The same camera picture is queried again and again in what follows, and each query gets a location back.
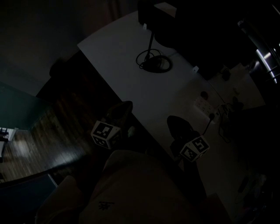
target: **wall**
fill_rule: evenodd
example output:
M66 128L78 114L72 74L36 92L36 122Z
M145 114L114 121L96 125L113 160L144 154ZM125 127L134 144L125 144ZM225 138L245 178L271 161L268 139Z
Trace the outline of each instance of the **wall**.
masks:
M69 59L80 41L136 10L137 0L6 0L0 10L0 81L36 95L58 58Z

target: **power strip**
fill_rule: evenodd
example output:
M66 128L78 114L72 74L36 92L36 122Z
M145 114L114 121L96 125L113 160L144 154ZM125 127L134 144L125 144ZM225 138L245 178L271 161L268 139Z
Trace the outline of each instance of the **power strip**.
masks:
M205 99L199 96L195 100L195 106L207 117L213 113L215 115L214 119L212 120L213 123L217 123L220 117L220 114L217 109L215 109L210 103L208 103Z

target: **white desk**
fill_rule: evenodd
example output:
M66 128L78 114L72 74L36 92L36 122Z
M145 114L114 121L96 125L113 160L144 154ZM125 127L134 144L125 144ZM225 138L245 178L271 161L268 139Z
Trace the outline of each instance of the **white desk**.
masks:
M202 133L208 119L193 106L194 100L206 91L212 106L223 102L207 81L193 73L193 67L181 55L155 40L152 48L169 56L173 68L160 74L141 70L135 59L148 48L151 32L143 30L137 19L137 12L118 19L87 37L78 47L121 100L133 102L133 114L173 157L167 117L182 117ZM205 137L211 149L197 162L201 179L206 193L217 193L233 219L237 212L234 199L246 172L245 165L237 162L234 145L219 137L218 124L211 124Z

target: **dark hardwood floor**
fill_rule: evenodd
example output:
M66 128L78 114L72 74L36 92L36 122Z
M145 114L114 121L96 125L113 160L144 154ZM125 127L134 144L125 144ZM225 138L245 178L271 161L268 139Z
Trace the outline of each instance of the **dark hardwood floor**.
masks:
M94 145L90 132L120 102L81 52L59 68L38 97L53 105L30 131L18 130L6 144L0 164L5 181L46 170L65 176L83 156L102 156L104 150Z

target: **white cube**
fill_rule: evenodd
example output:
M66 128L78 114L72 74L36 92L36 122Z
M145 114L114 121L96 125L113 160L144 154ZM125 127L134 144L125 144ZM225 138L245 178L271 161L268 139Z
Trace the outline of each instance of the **white cube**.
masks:
M201 135L198 138L186 143L180 151L180 154L190 162L194 162L195 160L202 157L209 149L209 144Z
M119 127L97 121L91 131L95 144L107 149L112 149L122 138Z

